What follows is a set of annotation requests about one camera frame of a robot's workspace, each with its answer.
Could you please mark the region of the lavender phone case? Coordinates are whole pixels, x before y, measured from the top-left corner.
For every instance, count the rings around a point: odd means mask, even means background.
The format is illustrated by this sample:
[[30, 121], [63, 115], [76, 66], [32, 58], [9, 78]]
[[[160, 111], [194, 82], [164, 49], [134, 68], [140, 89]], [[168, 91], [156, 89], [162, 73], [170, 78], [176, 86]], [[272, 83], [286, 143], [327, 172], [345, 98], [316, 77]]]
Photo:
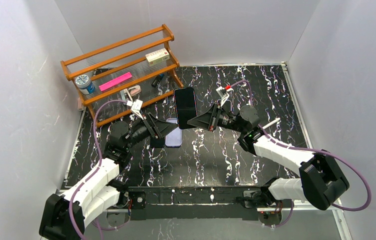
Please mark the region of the lavender phone case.
[[182, 131], [178, 126], [177, 118], [168, 118], [169, 123], [176, 124], [177, 127], [165, 137], [165, 146], [167, 148], [179, 148], [182, 145]]

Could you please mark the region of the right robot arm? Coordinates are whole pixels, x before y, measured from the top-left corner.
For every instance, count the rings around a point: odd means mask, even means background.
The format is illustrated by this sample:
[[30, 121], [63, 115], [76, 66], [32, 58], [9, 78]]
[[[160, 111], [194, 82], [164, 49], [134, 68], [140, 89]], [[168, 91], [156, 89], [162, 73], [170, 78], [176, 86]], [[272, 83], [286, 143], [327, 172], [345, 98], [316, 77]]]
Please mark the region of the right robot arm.
[[257, 110], [245, 105], [237, 114], [213, 104], [205, 113], [188, 124], [214, 131], [216, 127], [239, 132], [241, 148], [255, 156], [272, 160], [298, 175], [297, 178], [275, 178], [261, 187], [262, 198], [268, 203], [278, 200], [308, 201], [319, 210], [326, 210], [350, 184], [335, 158], [324, 151], [298, 150], [265, 135], [260, 128]]

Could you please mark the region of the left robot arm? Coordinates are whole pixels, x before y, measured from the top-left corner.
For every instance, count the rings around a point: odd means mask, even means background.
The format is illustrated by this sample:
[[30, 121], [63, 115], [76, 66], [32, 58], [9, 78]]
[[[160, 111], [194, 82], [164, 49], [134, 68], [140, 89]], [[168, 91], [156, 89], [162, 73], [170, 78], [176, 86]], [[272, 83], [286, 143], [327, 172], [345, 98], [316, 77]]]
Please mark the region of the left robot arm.
[[124, 121], [114, 123], [97, 165], [72, 188], [47, 198], [39, 235], [48, 240], [83, 240], [86, 226], [117, 204], [120, 193], [127, 190], [116, 178], [131, 160], [132, 148], [147, 138], [162, 139], [177, 127], [150, 113], [133, 126]]

